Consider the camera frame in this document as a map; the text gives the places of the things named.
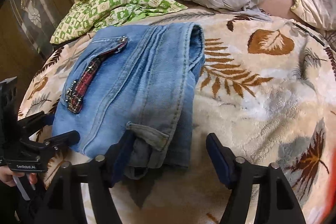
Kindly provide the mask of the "blue denim jeans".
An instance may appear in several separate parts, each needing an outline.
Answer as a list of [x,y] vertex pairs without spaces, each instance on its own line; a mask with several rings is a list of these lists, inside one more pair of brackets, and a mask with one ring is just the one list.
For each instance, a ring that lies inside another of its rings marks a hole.
[[134,132],[129,178],[165,164],[187,168],[195,87],[204,62],[198,23],[99,30],[65,81],[52,133],[77,131],[73,150],[93,158],[125,131]]

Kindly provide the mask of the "dark wooden glass door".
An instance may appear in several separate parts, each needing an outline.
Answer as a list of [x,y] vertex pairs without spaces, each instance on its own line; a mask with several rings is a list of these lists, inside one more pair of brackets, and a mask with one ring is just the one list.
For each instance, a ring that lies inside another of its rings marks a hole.
[[74,0],[4,0],[1,6],[1,79],[17,77],[23,98],[54,51],[50,38]]

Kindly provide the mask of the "leaf pattern fleece blanket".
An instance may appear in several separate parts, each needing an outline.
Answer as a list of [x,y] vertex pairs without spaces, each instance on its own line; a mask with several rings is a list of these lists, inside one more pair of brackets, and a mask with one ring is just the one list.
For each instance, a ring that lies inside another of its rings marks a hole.
[[282,168],[307,223],[331,222],[335,206],[335,52],[273,16],[191,9],[141,20],[145,25],[197,22],[205,65],[193,110],[191,162],[125,180],[111,191],[123,223],[218,223],[230,192],[217,178],[206,136],[257,165]]

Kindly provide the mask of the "green checkered quilt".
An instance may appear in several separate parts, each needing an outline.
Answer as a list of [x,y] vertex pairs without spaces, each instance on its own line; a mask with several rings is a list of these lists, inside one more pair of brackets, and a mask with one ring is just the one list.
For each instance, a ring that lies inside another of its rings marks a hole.
[[75,0],[50,43],[58,45],[108,26],[121,26],[147,17],[186,10],[176,0]]

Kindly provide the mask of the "black pen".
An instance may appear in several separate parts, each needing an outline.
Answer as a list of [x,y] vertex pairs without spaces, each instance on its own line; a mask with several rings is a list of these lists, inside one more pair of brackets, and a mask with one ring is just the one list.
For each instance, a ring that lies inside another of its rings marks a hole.
[[299,25],[298,23],[293,22],[293,24],[299,28],[300,30],[302,30],[303,32],[305,32],[306,34],[308,34],[309,36],[311,36],[315,41],[317,41],[318,43],[321,44],[321,46],[326,46],[326,44],[315,34],[311,33],[310,31],[308,31],[306,28],[303,28],[301,25]]

